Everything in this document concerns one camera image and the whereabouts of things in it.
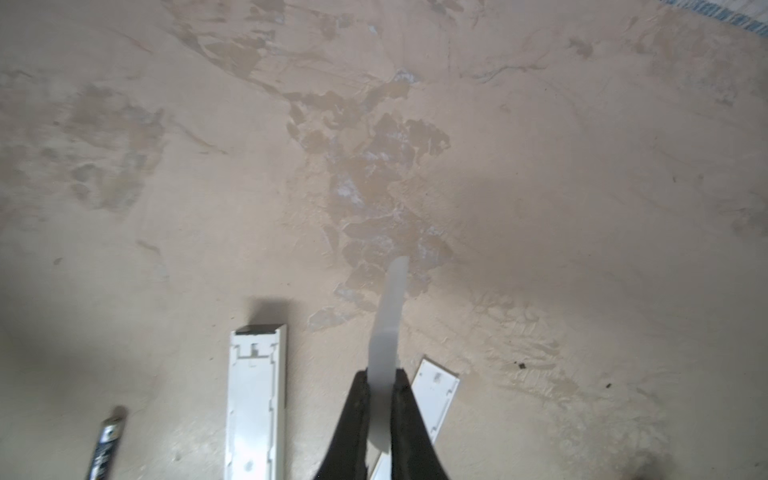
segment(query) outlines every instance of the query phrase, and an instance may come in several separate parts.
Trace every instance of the white plastic piece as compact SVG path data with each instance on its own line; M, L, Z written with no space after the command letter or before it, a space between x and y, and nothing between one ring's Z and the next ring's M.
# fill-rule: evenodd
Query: white plastic piece
M230 335L225 480L283 480L287 326Z
M433 445L457 388L457 376L428 359L422 359L411 384L411 390ZM391 478L392 456L382 452L376 467L373 468L371 480L390 480Z
M402 304L406 299L408 257L397 257L386 271L384 292L379 300L368 345L368 385L371 388L371 419L368 439L382 452L389 451L389 418L392 416L392 387L397 369L397 337Z

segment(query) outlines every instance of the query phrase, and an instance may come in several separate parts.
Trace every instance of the concrete floor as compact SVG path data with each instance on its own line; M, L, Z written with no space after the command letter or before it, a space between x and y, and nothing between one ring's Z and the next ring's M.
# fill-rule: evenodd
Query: concrete floor
M11 0L0 61L1 477L81 477L125 405L114 478L221 478L257 315L311 478L402 253L452 478L768 477L766 39L654 0Z

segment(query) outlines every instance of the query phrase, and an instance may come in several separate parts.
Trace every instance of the battery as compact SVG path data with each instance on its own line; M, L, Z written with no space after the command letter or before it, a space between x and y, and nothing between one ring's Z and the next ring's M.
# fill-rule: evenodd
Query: battery
M91 467L88 469L85 480L105 480L107 478L114 458L114 451L123 435L124 424L125 419L120 416L112 416L101 424L101 433L98 436Z

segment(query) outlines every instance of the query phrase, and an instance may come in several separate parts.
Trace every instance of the white plastic strip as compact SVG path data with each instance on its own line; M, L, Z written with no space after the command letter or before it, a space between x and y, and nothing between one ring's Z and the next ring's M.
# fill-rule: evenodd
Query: white plastic strip
M406 299L408 257L397 257L386 271L384 292L373 322L368 345L368 385L371 388L371 420L368 439L382 452L389 451L389 418L392 387L397 369L397 337L402 304Z
M441 366L422 359L419 370L411 384L416 404L422 414L424 426L427 428L432 444L437 439L448 407L458 388L458 377L443 369ZM371 480L390 480L392 478L392 456L389 453L379 455L376 467L373 469Z
M230 335L225 480L283 480L287 328Z

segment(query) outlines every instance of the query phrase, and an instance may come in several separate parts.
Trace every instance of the floor stain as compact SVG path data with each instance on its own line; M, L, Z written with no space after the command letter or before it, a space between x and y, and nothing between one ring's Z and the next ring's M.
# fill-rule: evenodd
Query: floor stain
M592 56L594 49L591 43L587 43L586 41L583 41L579 38L571 38L568 40L568 42L568 47L576 48L576 53L581 55L584 60Z
M354 317L353 313L341 313L333 306L324 306L310 315L306 321L306 326L310 332L319 332L332 326L347 323Z
M155 277L155 281L167 282L170 280L170 274L168 273L168 268L165 265L163 253L161 252L160 248L141 239L136 240L136 244L141 248L143 252L147 254L149 260L153 263L153 275Z
M424 156L436 157L450 148L450 137L429 122L402 119L396 112L376 113L383 102L407 98L417 81L404 71L359 98L332 91L284 95L291 102L289 133L329 175L325 206L331 223L323 231L329 243L338 242L342 259L352 268L334 295L366 312L375 310L386 268L396 257L411 257L407 292L414 297L429 288L429 271L453 256L442 232L388 191ZM362 141L346 141L361 126L367 130ZM330 315L325 310L321 317Z
M131 43L131 45L138 48L139 50L143 50L151 54L154 53L152 50L144 46L144 44L138 41L136 38L133 38L130 35L126 35L125 33L120 33L119 31L116 31L116 30L113 30L113 32L117 35L120 35L122 38L125 38L126 40L128 40Z
M104 151L98 161L71 170L74 195L91 208L122 214L141 195L160 162L163 111L151 113L107 88L88 86L71 106L63 132Z
M15 124L0 128L0 184L10 210L33 208L34 188L57 185L89 208L125 214L161 160L163 111L94 85L52 101L49 88L41 75L0 73L0 127Z
M339 30L354 22L350 14L331 15L283 0L234 0L227 4L164 0L163 5L174 17L174 35L184 45L218 68L273 95L281 93L270 84L274 79L263 80L265 75L279 76L292 63L328 63L317 44L286 46L279 40L280 32L301 29L322 44L336 39ZM265 59L272 61L263 65Z
M176 126L179 127L179 129L181 130L181 132L183 134L187 135L194 143L196 143L197 145L199 145L200 147L205 149L207 152L213 151L213 152L217 152L219 154L228 155L228 153L225 150L217 147L216 145L209 144L208 142L206 142L202 138L198 137L190 129L188 129L185 126L183 126L182 124L176 123Z
M456 13L464 11L464 7L462 7L456 0L427 0L427 3L429 4L430 10L439 13L440 15L444 15L451 20L453 20L453 17L448 13L448 10Z
M731 223L733 232L741 238L768 237L768 201L758 194L746 196L745 205L726 212L735 216Z
M561 347L564 334L549 326L545 312L500 292L471 295L472 328L449 338L446 348L465 356L462 361L472 366L468 379L485 395L541 401L556 425L552 445L564 469L603 472L640 450L667 451L663 402L636 390L613 394L614 388L610 396L604 385L580 385ZM650 389L658 384L654 377L635 385Z
M635 49L653 54L653 76L707 93L728 107L742 92L768 98L760 88L766 69L760 39L740 35L731 25L705 24L687 12L665 8Z
M484 84L484 83L488 83L491 80L493 80L493 78L496 75L502 73L503 71L523 71L523 72L525 72L525 71L528 71L528 70L544 70L545 68L546 67L541 67L541 66L536 65L536 64L531 64L531 65L504 65L504 66L499 67L499 68L494 68L493 70L487 71L485 73L473 75L473 78L475 78L476 80L480 80L480 83Z

